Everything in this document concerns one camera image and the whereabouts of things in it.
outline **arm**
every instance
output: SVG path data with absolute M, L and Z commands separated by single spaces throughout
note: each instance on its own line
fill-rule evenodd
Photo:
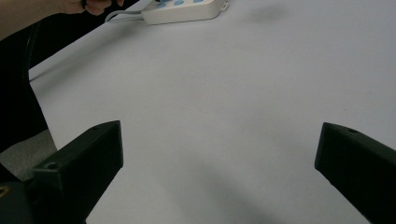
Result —
M 117 0 L 122 6 L 123 0 Z M 87 0 L 85 8 L 81 0 L 0 0 L 0 40 L 42 19 L 58 14 L 81 13 L 100 15 L 111 0 Z

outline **white table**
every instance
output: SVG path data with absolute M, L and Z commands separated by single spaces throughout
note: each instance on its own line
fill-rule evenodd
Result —
M 230 0 L 211 21 L 111 22 L 31 79 L 58 148 L 121 121 L 125 165 L 88 223 L 368 223 L 314 160 L 325 121 L 396 148 L 396 3 Z

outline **black dark background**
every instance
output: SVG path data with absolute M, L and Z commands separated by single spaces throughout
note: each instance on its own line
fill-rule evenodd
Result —
M 125 0 L 123 7 L 113 2 L 100 16 L 88 12 L 50 16 L 39 23 L 38 30 L 32 25 L 0 41 L 0 152 L 48 129 L 29 84 L 29 68 L 103 24 L 108 13 L 135 2 Z M 33 30 L 38 31 L 35 43 L 27 49 Z

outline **cable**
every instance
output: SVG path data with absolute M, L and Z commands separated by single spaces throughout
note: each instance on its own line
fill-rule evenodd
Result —
M 110 21 L 113 17 L 119 15 L 119 14 L 128 14 L 131 15 L 131 18 L 134 19 L 134 21 L 141 21 L 143 20 L 142 12 L 141 11 L 124 11 L 124 10 L 118 10 L 118 11 L 113 11 L 110 14 L 108 14 L 105 18 L 105 22 Z
M 29 84 L 30 61 L 32 59 L 33 47 L 35 45 L 35 40 L 37 39 L 40 25 L 41 25 L 41 21 L 38 21 L 37 23 L 32 25 L 31 32 L 27 40 L 26 49 L 23 55 L 23 65 L 22 65 L 22 79 L 24 85 L 30 85 Z

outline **white power strip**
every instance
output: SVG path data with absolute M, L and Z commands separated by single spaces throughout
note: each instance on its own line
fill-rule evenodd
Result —
M 142 16 L 150 25 L 209 20 L 227 10 L 228 6 L 228 0 L 153 0 L 142 10 Z

